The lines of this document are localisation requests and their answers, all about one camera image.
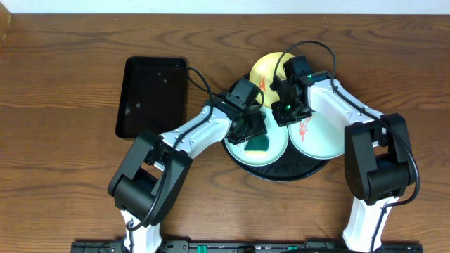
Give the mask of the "green scouring sponge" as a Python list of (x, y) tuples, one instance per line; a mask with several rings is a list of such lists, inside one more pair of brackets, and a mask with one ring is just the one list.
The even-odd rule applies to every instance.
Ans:
[(246, 153), (264, 153), (269, 149), (270, 141), (267, 135), (250, 139), (244, 147)]

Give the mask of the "light green plate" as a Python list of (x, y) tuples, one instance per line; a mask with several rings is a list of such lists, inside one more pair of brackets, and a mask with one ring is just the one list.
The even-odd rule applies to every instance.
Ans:
[(265, 135), (268, 136), (270, 141), (269, 149), (266, 152), (246, 153), (244, 147), (248, 141), (233, 145), (227, 139), (224, 140), (225, 147), (230, 152), (232, 158), (240, 163), (253, 167), (262, 167), (275, 162), (288, 147), (288, 128), (277, 125), (271, 109), (263, 106), (261, 111), (262, 115), (265, 116), (264, 123), (267, 129)]

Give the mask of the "yellow plate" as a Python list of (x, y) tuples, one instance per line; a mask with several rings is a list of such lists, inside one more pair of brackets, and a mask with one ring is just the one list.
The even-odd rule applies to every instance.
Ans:
[(260, 58), (250, 72), (250, 81), (257, 85), (264, 93), (263, 106), (271, 109), (271, 104), (280, 100), (279, 95), (272, 91), (270, 85), (274, 77), (274, 70), (282, 52), (269, 53)]

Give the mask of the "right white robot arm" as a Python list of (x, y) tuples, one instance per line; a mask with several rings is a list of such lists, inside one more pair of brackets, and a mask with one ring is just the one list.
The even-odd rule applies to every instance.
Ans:
[(315, 139), (320, 148), (340, 139), (336, 148), (345, 159), (345, 180), (354, 196), (342, 233), (345, 247), (351, 252), (381, 250), (391, 209), (412, 202), (420, 190), (406, 120), (364, 105), (328, 72), (275, 74), (270, 88), (279, 97), (271, 106), (280, 125), (297, 126), (317, 115), (329, 122), (317, 129)]

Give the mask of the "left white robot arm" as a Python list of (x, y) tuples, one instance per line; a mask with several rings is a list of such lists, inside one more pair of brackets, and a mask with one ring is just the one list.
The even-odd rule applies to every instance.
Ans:
[(232, 134), (238, 142), (266, 133), (259, 106), (214, 98), (179, 128), (141, 132), (108, 185), (126, 225), (124, 252), (156, 252), (160, 223), (173, 207), (187, 173), (202, 151)]

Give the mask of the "round black tray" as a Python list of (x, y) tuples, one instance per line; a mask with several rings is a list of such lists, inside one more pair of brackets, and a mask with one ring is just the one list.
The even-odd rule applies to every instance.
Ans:
[(283, 182), (302, 180), (320, 171), (329, 163), (328, 160), (314, 159), (301, 153), (293, 145), (288, 134), (288, 147), (280, 158), (266, 166), (248, 166), (232, 158), (230, 152), (225, 147), (224, 140), (221, 144), (224, 147), (226, 154), (233, 160), (233, 162), (235, 162), (247, 173), (268, 181)]

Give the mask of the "black rectangular tray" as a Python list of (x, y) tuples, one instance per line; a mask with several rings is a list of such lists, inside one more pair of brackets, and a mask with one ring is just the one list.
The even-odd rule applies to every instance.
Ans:
[(127, 59), (115, 125), (119, 138), (142, 131), (161, 134), (180, 127), (186, 116), (186, 60), (132, 56)]

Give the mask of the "light green plate stained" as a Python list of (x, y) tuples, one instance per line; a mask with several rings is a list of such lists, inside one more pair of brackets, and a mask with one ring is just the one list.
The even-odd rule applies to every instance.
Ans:
[(304, 155), (329, 160), (344, 153), (344, 129), (337, 128), (318, 112), (288, 126), (292, 144)]

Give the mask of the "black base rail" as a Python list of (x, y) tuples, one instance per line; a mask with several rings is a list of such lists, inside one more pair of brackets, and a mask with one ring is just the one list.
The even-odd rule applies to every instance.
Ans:
[(71, 253), (155, 252), (155, 253), (277, 253), (277, 252), (349, 252), (343, 242), (308, 239), (305, 242), (188, 242), (161, 240), (116, 240), (111, 242), (73, 242)]

